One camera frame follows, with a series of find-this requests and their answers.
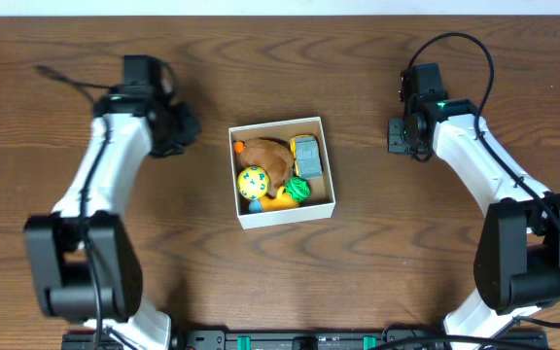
wood grain surface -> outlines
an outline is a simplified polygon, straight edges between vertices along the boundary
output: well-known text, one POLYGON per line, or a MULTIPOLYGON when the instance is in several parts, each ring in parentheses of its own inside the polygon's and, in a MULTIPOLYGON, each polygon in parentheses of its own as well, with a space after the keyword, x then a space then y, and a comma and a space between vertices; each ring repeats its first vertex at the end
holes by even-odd
MULTIPOLYGON (((492 131, 560 192, 560 17, 0 18, 0 349, 59 349, 67 325, 38 309, 21 229, 64 194, 89 136, 83 97, 32 67, 115 84, 127 53, 172 64, 203 128, 185 155, 144 160, 126 213, 160 309, 233 330, 434 324, 474 287, 483 219, 443 161, 388 155, 386 125, 403 109, 400 71, 451 30, 494 56, 492 131), (333 217, 242 230, 228 128, 311 116, 328 140, 333 217)), ((478 101, 478 48, 442 41, 428 61, 451 96, 478 101)), ((540 316, 560 320, 560 303, 540 316)), ((560 349, 560 331, 549 341, 560 349)))

white wall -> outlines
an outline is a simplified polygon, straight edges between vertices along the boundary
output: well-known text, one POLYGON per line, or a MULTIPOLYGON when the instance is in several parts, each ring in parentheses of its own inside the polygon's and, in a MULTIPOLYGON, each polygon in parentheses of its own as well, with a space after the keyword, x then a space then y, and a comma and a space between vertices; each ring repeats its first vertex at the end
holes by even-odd
POLYGON ((0 16, 560 15, 560 0, 0 0, 0 16))

cardboard box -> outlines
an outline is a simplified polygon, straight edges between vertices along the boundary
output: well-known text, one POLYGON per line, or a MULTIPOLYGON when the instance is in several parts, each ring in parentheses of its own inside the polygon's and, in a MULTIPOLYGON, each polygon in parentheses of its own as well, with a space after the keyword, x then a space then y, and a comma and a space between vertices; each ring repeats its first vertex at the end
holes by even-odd
POLYGON ((332 174, 330 172, 330 162, 328 161, 328 150, 326 149, 326 138, 323 134, 321 118, 313 117, 232 127, 228 130, 228 141, 230 142, 234 202, 237 209, 237 218, 243 228, 262 228, 325 219, 332 216, 332 211, 336 205, 336 198, 334 197, 332 174), (232 145, 236 141, 247 141, 255 137, 288 143, 291 137, 301 134, 313 134, 317 138, 319 157, 321 158, 323 168, 323 176, 308 181, 308 187, 311 190, 310 197, 304 200, 299 208, 250 214, 248 210, 250 201, 243 198, 236 188, 236 179, 243 170, 243 166, 241 166, 232 145))

brown plush toy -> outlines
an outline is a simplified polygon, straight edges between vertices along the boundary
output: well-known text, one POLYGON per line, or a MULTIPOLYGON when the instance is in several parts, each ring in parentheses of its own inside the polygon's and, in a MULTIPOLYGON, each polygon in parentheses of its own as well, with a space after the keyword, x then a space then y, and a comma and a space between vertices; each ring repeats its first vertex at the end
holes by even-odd
POLYGON ((285 185, 292 177, 293 155, 286 147, 274 141, 259 138, 246 142, 237 142, 234 150, 239 154, 241 165, 260 166, 269 175, 268 194, 275 197, 278 188, 285 185))

yellow ball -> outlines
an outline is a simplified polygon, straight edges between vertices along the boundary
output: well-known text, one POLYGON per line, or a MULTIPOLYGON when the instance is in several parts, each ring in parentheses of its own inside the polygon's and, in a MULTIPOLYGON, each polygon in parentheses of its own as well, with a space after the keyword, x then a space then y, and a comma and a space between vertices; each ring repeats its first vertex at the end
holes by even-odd
POLYGON ((237 190, 250 200, 259 199, 269 190, 269 176, 259 166, 250 166, 237 178, 237 190))

